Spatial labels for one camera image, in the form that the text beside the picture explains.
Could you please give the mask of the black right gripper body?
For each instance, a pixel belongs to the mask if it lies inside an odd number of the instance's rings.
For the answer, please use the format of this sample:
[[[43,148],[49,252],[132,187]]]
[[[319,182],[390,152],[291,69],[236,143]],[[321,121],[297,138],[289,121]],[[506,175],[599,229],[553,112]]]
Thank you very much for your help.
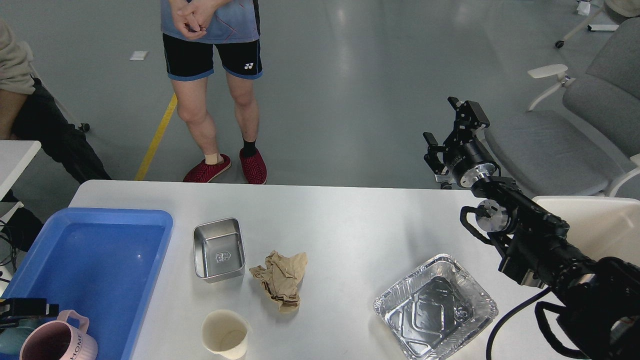
[[[423,156],[441,189],[451,189],[453,183],[468,189],[478,179],[501,174],[501,167],[474,133],[458,135],[451,133],[446,139],[445,152],[427,151]]]

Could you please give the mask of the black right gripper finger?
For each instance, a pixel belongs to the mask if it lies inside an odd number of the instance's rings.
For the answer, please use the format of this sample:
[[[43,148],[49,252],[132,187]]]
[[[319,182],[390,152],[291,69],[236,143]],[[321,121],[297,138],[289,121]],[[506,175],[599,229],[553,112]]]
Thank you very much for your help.
[[[455,96],[448,96],[448,103],[455,111],[454,129],[452,133],[475,133],[490,126],[490,121],[480,103],[461,101]]]
[[[423,132],[423,138],[427,143],[427,152],[428,153],[443,153],[446,151],[446,147],[440,145],[439,142],[435,139],[434,134],[431,132]]]

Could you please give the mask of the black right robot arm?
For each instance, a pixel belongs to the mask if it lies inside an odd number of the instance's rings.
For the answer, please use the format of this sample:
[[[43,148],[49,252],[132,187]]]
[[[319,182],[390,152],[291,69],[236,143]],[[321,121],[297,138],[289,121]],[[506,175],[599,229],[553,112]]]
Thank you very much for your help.
[[[448,102],[454,128],[442,145],[423,133],[423,159],[442,186],[456,183],[482,203],[461,209],[460,221],[476,239],[494,246],[499,271],[519,285],[542,287],[561,305],[539,301],[535,316],[542,335],[559,354],[573,359],[639,358],[639,267],[617,257],[593,260],[567,241],[569,224],[522,193],[476,132],[490,125],[479,103]]]

